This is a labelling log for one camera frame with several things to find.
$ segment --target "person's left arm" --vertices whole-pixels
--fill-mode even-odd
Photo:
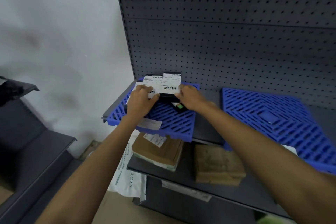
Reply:
[[[92,222],[133,130],[159,99],[158,94],[148,99],[152,89],[138,85],[132,91],[127,115],[63,184],[36,224]]]

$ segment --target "blue plastic tray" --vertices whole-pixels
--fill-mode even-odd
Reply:
[[[198,84],[185,83],[195,86],[199,89]],[[121,103],[115,108],[113,112],[108,116],[107,123],[111,126],[118,125],[121,118],[126,115],[124,111],[124,105],[126,104],[132,90],[123,98]],[[178,113],[170,103],[158,102],[145,116],[145,118],[162,121],[159,130],[152,130],[147,128],[136,127],[140,132],[148,134],[159,134],[160,136],[169,135],[173,139],[181,139],[185,142],[191,142],[193,139],[194,125],[195,125],[194,111],[185,111]]]
[[[294,147],[317,170],[336,174],[336,150],[299,99],[225,87],[221,94],[223,111],[274,141]]]

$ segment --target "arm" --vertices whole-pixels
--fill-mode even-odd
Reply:
[[[297,223],[336,220],[336,186],[295,154],[208,102],[192,86],[176,97],[203,115]]]
[[[152,89],[137,86],[128,101],[127,115],[63,184],[36,224],[92,222],[133,130],[159,99],[158,94],[148,99]]]

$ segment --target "person's left hand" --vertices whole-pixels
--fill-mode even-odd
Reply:
[[[151,110],[153,105],[159,100],[160,94],[156,94],[152,99],[148,99],[148,93],[153,90],[153,87],[138,85],[127,104],[127,115],[139,121]]]

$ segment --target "forearm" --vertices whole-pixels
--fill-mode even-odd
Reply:
[[[91,223],[138,122],[138,118],[124,116],[63,184],[36,223]]]
[[[331,203],[334,201],[335,188],[310,165],[214,105],[204,105],[198,112],[213,125],[297,222],[317,223],[315,218],[321,216],[321,211],[328,214],[333,212],[327,208],[335,206]]]

